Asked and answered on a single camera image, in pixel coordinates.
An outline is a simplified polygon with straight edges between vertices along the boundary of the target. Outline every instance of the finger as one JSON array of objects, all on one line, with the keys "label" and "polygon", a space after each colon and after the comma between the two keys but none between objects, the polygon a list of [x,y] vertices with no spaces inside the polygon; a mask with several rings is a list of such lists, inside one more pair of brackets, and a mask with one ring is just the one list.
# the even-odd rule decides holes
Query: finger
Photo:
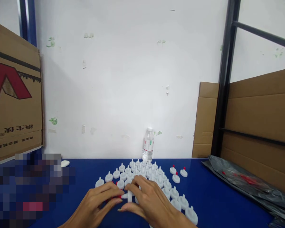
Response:
[{"label": "finger", "polygon": [[119,189],[115,184],[113,184],[113,182],[108,182],[108,183],[105,183],[104,185],[101,185],[97,188],[94,188],[93,189],[93,193],[94,195],[97,195],[99,193],[102,193],[102,192],[105,192],[109,189]]},{"label": "finger", "polygon": [[124,212],[124,211],[132,212],[134,214],[139,215],[140,217],[143,217],[145,220],[147,219],[145,213],[143,212],[143,209],[136,203],[126,203],[120,209],[118,209],[118,211],[120,211],[120,212]]},{"label": "finger", "polygon": [[145,188],[145,186],[148,184],[148,181],[143,176],[136,175],[131,183],[134,185],[139,185],[140,188]]},{"label": "finger", "polygon": [[105,192],[102,192],[96,196],[97,206],[100,205],[102,202],[106,201],[107,199],[110,199],[110,198],[115,197],[115,196],[120,196],[123,194],[124,194],[124,191],[119,190],[119,189],[117,189],[117,190],[116,189],[109,189]]},{"label": "finger", "polygon": [[102,219],[105,217],[105,215],[117,204],[121,203],[123,200],[120,198],[113,198],[111,199],[104,207],[101,209],[97,214],[97,219]]},{"label": "finger", "polygon": [[140,199],[143,194],[143,192],[133,183],[127,184],[124,189],[125,191],[130,190],[137,199]]}]

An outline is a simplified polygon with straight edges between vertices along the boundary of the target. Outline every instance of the left hand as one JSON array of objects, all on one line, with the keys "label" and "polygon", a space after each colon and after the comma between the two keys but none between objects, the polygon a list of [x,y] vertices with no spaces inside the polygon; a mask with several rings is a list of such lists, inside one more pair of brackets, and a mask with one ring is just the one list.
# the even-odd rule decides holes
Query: left hand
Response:
[{"label": "left hand", "polygon": [[[97,188],[90,189],[74,214],[59,228],[88,227],[96,228],[105,215],[116,205],[122,202],[120,198],[112,198],[123,195],[112,182],[108,182]],[[102,209],[99,206],[106,200],[111,199]]]}]

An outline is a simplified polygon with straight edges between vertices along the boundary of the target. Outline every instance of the pixelated area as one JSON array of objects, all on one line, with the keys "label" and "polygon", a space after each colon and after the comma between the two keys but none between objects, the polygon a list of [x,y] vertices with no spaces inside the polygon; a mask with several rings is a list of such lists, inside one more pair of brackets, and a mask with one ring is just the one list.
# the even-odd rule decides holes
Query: pixelated area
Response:
[{"label": "pixelated area", "polygon": [[16,154],[15,167],[0,168],[0,227],[28,227],[75,184],[75,168],[61,154]]}]

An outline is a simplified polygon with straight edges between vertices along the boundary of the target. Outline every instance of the white mouse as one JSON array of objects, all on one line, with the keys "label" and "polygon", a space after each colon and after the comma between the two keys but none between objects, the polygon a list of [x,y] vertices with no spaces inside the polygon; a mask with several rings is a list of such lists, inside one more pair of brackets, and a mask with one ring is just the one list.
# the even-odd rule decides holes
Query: white mouse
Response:
[{"label": "white mouse", "polygon": [[69,164],[70,164],[69,161],[64,160],[64,161],[61,162],[61,167],[67,167]]}]

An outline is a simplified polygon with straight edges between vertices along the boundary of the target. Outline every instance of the red logo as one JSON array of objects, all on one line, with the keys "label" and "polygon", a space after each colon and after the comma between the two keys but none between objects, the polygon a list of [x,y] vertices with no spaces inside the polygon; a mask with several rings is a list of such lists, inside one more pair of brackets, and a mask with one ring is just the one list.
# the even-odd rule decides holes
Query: red logo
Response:
[{"label": "red logo", "polygon": [[0,63],[0,91],[16,99],[31,98],[31,94],[14,67]]}]

